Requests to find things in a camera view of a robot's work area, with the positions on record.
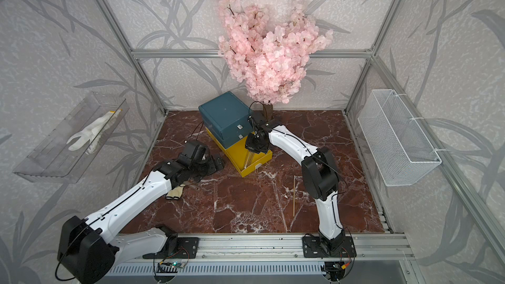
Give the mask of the yellow bottom drawer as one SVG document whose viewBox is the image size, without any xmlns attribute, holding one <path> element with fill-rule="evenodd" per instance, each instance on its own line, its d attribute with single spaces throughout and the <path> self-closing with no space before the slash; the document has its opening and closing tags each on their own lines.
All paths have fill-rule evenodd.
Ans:
<svg viewBox="0 0 505 284">
<path fill-rule="evenodd" d="M 222 145 L 220 145 L 221 150 L 224 152 L 224 154 L 227 156 L 227 158 L 230 160 L 230 162 L 232 163 L 234 168 L 239 172 L 242 178 L 250 175 L 254 171 L 258 170 L 262 165 L 268 163 L 270 160 L 272 160 L 273 156 L 271 150 L 269 150 L 267 154 L 264 153 L 255 154 L 255 157 L 250 167 L 245 168 L 245 159 L 247 153 L 249 152 L 245 148 L 246 139 L 247 137 L 240 139 L 237 143 L 233 144 L 228 148 L 225 148 Z"/>
</svg>

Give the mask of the teal yellow drawer box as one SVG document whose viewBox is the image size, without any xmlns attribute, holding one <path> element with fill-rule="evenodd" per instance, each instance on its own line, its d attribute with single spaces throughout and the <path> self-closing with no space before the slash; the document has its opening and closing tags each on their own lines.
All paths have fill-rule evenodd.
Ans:
<svg viewBox="0 0 505 284">
<path fill-rule="evenodd" d="M 232 92 L 226 92 L 200 105 L 199 112 L 207 133 L 218 147 L 222 145 L 225 148 L 253 131 L 248 121 L 249 116 L 256 119 L 263 117 L 262 113 L 251 110 Z"/>
</svg>

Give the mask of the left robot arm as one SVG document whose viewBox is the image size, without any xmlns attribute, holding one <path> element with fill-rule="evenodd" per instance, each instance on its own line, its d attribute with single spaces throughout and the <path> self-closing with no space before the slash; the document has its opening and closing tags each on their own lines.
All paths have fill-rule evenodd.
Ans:
<svg viewBox="0 0 505 284">
<path fill-rule="evenodd" d="M 167 227 L 120 235 L 121 230 L 160 197 L 190 179 L 201 179 L 224 168 L 218 155 L 184 164 L 182 159 L 156 165 L 137 185 L 85 218 L 68 219 L 60 235 L 58 263 L 80 283 L 96 283 L 113 267 L 166 247 Z"/>
</svg>

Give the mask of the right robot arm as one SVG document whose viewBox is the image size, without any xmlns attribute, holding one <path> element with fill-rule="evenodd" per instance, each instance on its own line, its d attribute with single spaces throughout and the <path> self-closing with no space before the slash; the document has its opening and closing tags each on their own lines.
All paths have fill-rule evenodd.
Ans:
<svg viewBox="0 0 505 284">
<path fill-rule="evenodd" d="M 311 145 L 278 121 L 266 121 L 261 115 L 249 115 L 248 122 L 252 132 L 245 148 L 252 153 L 265 153 L 275 146 L 294 159 L 301 166 L 306 192 L 316 201 L 321 242 L 343 242 L 345 232 L 337 204 L 340 176 L 330 149 Z"/>
</svg>

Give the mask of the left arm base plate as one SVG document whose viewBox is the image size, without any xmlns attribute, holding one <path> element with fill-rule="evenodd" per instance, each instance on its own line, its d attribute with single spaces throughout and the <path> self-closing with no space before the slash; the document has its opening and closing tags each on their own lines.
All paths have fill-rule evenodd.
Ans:
<svg viewBox="0 0 505 284">
<path fill-rule="evenodd" d="M 144 259 L 194 259 L 199 247 L 198 237 L 171 237 L 159 252 L 143 255 Z"/>
</svg>

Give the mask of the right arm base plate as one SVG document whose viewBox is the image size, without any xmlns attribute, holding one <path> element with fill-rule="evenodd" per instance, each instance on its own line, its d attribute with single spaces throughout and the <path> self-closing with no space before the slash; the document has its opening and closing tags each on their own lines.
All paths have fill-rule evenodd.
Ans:
<svg viewBox="0 0 505 284">
<path fill-rule="evenodd" d="M 312 234 L 302 237 L 302 249 L 305 258 L 355 258 L 356 250 L 351 236 L 338 236 L 333 240 L 320 238 Z"/>
</svg>

